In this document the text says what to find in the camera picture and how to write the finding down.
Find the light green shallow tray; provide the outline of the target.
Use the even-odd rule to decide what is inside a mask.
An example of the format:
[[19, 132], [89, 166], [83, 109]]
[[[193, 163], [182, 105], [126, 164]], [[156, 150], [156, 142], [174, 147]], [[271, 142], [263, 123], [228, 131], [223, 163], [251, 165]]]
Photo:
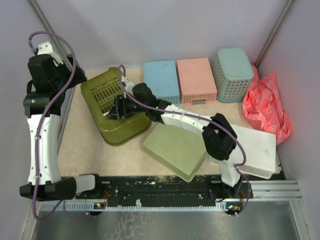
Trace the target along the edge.
[[208, 157], [199, 135], [173, 125], [156, 124], [142, 150], [186, 182], [191, 182]]

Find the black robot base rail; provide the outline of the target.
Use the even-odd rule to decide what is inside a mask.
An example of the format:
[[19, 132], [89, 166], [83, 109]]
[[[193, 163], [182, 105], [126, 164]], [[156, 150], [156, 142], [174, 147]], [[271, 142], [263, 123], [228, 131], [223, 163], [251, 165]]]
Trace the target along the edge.
[[96, 190], [80, 193], [77, 200], [107, 201], [109, 207], [211, 207], [221, 200], [239, 201], [249, 194], [243, 180], [235, 187], [221, 181], [220, 175], [197, 175], [186, 182], [178, 176], [101, 176]]

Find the olive green plastic basket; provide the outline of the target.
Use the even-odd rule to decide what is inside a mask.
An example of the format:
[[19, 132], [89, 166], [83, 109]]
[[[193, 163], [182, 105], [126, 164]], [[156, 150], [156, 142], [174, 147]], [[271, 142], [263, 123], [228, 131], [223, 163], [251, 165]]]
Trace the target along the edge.
[[111, 67], [80, 85], [81, 94], [104, 141], [119, 146], [142, 134], [151, 126], [145, 114], [137, 113], [121, 120], [107, 119], [114, 97], [124, 93], [119, 85], [118, 69]]

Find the pink shallow plastic tray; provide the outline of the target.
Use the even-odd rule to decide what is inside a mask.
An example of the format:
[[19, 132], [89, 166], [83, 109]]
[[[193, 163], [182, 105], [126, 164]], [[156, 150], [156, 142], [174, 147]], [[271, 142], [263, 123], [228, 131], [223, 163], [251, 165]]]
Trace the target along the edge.
[[176, 66], [182, 105], [216, 101], [217, 87], [208, 58], [179, 59]]

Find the blue shallow plastic tray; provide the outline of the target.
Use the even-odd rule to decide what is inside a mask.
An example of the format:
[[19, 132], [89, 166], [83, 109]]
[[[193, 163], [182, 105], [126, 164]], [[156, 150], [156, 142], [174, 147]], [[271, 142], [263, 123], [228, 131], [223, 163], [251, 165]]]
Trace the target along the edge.
[[174, 60], [145, 62], [143, 82], [158, 98], [176, 106], [181, 104], [176, 63]]

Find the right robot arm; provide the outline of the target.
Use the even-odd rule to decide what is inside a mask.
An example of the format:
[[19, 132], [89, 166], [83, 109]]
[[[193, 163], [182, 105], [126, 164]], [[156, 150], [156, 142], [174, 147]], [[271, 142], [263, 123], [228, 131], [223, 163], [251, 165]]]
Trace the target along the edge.
[[235, 198], [241, 192], [241, 175], [233, 154], [240, 143], [224, 115], [204, 116], [182, 110], [169, 101], [156, 98], [145, 83], [129, 81], [122, 82], [120, 86], [124, 92], [114, 97], [113, 106], [105, 113], [107, 119], [120, 121], [145, 113], [155, 123], [175, 126], [201, 136], [209, 156], [218, 161], [224, 194]]

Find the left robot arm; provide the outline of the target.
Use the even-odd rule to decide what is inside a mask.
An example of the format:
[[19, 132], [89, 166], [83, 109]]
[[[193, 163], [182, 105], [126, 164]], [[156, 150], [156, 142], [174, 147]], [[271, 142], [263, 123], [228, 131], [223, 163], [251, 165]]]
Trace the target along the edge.
[[58, 164], [58, 134], [65, 92], [55, 98], [71, 71], [55, 53], [38, 53], [28, 61], [31, 81], [23, 100], [30, 133], [30, 171], [22, 197], [37, 201], [71, 200], [78, 194], [101, 197], [104, 186], [98, 174], [62, 176]]

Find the white perforated tray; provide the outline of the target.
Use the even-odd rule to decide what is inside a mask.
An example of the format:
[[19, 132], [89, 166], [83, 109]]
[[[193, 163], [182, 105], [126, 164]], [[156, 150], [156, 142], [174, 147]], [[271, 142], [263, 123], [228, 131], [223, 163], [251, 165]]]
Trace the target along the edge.
[[270, 179], [278, 172], [275, 134], [234, 124], [231, 127], [246, 154], [246, 163], [238, 167], [242, 173]]

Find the large teal perforated basket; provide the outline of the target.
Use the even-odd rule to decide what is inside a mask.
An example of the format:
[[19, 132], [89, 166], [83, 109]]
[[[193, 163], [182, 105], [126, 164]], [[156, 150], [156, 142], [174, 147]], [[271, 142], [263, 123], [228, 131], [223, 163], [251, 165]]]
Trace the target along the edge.
[[241, 102], [254, 77], [245, 50], [241, 47], [219, 49], [211, 68], [217, 88], [217, 100], [222, 103]]

